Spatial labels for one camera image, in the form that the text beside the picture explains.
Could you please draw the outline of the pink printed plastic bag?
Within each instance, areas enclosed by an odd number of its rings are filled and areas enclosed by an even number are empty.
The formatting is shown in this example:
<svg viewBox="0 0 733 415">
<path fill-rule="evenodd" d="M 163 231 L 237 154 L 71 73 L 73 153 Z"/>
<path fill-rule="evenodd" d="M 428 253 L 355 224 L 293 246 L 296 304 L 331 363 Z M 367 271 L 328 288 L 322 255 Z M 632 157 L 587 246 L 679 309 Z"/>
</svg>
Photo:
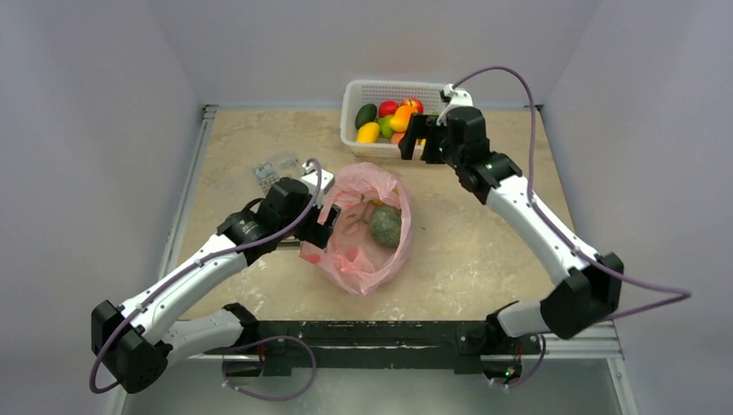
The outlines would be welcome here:
<svg viewBox="0 0 733 415">
<path fill-rule="evenodd" d="M 377 245 L 368 221 L 378 205 L 402 211 L 400 243 L 390 249 Z M 355 163 L 335 174 L 335 185 L 323 198 L 322 207 L 341 208 L 325 250 L 303 242 L 300 258 L 319 268 L 343 290 L 362 296 L 396 277 L 410 256 L 414 220 L 411 195 L 395 174 L 374 163 Z"/>
</svg>

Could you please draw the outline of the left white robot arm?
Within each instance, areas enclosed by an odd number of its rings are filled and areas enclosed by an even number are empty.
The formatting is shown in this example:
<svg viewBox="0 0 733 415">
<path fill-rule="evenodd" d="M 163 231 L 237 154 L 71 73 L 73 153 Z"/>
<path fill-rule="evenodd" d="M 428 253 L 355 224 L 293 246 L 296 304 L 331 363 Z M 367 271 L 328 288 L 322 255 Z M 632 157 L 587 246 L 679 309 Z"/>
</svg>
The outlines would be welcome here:
<svg viewBox="0 0 733 415">
<path fill-rule="evenodd" d="M 203 246 L 151 287 L 119 305 L 98 304 L 91 314 L 90 390 L 101 394 L 120 386 L 139 393 L 188 357 L 210 351 L 261 354 L 266 343 L 287 341 L 287 335 L 262 333 L 261 322 L 239 303 L 196 320 L 181 317 L 284 239 L 325 247 L 340 213 L 323 202 L 334 184 L 325 170 L 280 179 L 265 197 L 229 214 Z"/>
</svg>

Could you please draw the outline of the fake peach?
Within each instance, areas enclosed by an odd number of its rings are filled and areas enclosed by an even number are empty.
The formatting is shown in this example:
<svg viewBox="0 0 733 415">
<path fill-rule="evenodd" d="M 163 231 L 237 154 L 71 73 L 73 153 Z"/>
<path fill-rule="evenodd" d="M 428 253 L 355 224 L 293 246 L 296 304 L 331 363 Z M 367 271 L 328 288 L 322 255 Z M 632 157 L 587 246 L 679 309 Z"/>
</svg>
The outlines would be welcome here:
<svg viewBox="0 0 733 415">
<path fill-rule="evenodd" d="M 398 145 L 404 136 L 404 132 L 394 132 L 391 137 L 391 144 Z"/>
</svg>

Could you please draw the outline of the orange fake mango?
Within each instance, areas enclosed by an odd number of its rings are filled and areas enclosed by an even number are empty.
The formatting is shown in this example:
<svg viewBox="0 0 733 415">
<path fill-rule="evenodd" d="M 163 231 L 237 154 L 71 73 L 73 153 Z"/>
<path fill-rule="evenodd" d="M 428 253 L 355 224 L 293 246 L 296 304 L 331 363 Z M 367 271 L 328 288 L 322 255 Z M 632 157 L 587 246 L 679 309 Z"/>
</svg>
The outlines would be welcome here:
<svg viewBox="0 0 733 415">
<path fill-rule="evenodd" d="M 417 108 L 411 105 L 401 105 L 392 115 L 389 121 L 390 128 L 395 132 L 405 132 L 411 121 L 411 117 L 417 113 Z"/>
</svg>

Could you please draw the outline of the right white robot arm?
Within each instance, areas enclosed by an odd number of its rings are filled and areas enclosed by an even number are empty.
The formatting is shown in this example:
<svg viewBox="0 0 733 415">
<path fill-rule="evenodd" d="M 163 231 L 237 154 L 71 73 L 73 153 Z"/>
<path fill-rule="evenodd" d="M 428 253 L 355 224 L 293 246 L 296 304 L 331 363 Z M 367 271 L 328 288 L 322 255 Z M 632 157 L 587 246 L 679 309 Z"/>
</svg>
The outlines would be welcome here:
<svg viewBox="0 0 733 415">
<path fill-rule="evenodd" d="M 444 119 L 411 116 L 398 145 L 402 159 L 412 158 L 419 139 L 425 143 L 422 160 L 449 165 L 462 187 L 521 237 L 554 285 L 540 301 L 510 303 L 488 315 L 485 339 L 491 349 L 505 352 L 523 335 L 570 339 L 616 312 L 621 280 L 615 274 L 624 270 L 620 258 L 601 255 L 556 216 L 541 212 L 544 204 L 519 166 L 491 149 L 480 110 L 459 106 Z"/>
</svg>

